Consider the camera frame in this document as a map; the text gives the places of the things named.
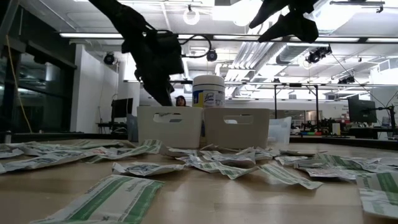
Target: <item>white plastic bin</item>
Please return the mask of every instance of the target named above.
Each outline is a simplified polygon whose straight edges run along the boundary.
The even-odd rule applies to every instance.
[[[291,124],[292,117],[282,119],[270,119],[268,141],[278,144],[289,144]]]
[[[267,147],[269,109],[206,108],[206,143],[231,149]]]
[[[202,108],[173,106],[140,106],[138,137],[161,140],[166,146],[196,149],[200,143]]]

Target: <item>table surface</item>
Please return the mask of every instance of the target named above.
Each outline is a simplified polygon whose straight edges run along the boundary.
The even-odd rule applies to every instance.
[[[350,157],[398,157],[394,151],[327,144],[291,144],[284,148],[305,152],[327,150],[330,154]],[[132,161],[181,164],[161,155],[143,155],[119,162]],[[74,162],[0,175],[1,223],[28,223],[55,213],[111,175],[112,163]],[[303,172],[289,170],[309,178]],[[357,187],[350,182],[322,179],[324,184],[319,189],[307,190],[300,185],[269,185],[259,170],[229,180],[227,176],[193,168],[150,178],[164,181],[165,185],[156,193],[143,224],[397,223],[364,214]]]

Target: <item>ceiling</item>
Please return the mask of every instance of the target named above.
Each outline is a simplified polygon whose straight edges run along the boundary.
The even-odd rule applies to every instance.
[[[200,19],[195,25],[188,25],[184,22],[183,14],[187,9],[187,4],[184,3],[179,6],[169,4],[164,4],[163,6],[154,3],[130,3],[128,5],[140,12],[147,22],[156,29],[169,29],[175,33],[184,34],[247,34],[249,32],[247,26],[237,26],[233,21],[214,21],[211,15],[214,9],[214,0],[204,0],[202,2],[202,6],[192,6],[192,8],[200,12]],[[325,6],[319,8],[319,11],[325,13],[325,15],[331,16],[331,18],[344,16],[343,13],[345,12],[339,14],[335,8],[327,7],[330,0],[320,0],[320,2],[325,3]],[[59,32],[116,32],[112,23],[89,2],[76,2],[74,0],[21,0],[21,4]],[[381,13],[376,13],[376,9],[377,7],[357,7],[355,12],[352,13],[352,17],[343,21],[341,26],[337,27],[333,32],[323,35],[398,37],[398,23],[396,22],[398,20],[398,4],[385,6],[384,11]],[[189,14],[188,18],[192,19],[193,15]],[[119,49],[121,43],[121,40],[91,40],[88,47],[91,47],[91,50],[96,52],[97,55],[103,55],[110,49]],[[218,53],[218,61],[207,62],[205,58],[187,60],[189,70],[214,73],[217,64],[226,63],[231,65],[233,62],[238,61],[240,53],[247,61],[255,58],[261,59],[257,63],[253,63],[254,66],[251,68],[255,70],[254,73],[257,77],[268,78],[267,81],[265,78],[261,81],[269,82],[270,79],[277,76],[283,79],[283,82],[307,82],[308,78],[309,80],[316,80],[318,77],[330,78],[351,68],[354,69],[357,78],[367,78],[369,76],[369,68],[387,60],[388,57],[398,57],[398,45],[395,44],[331,44],[333,55],[336,58],[329,55],[321,62],[312,65],[309,69],[303,66],[303,60],[300,59],[308,55],[308,50],[310,49],[304,50],[291,61],[290,65],[295,66],[278,65],[273,67],[273,65],[267,64],[275,63],[271,60],[275,60],[273,57],[277,56],[276,53],[281,48],[279,44],[246,44],[245,46],[242,42],[227,41],[213,42],[212,44]],[[184,47],[184,50],[192,53],[192,49],[197,49],[198,47],[205,49],[207,43],[191,41]],[[264,51],[259,50],[256,54],[256,49],[260,48],[264,49]],[[270,68],[272,68],[274,73],[264,72],[269,71]]]

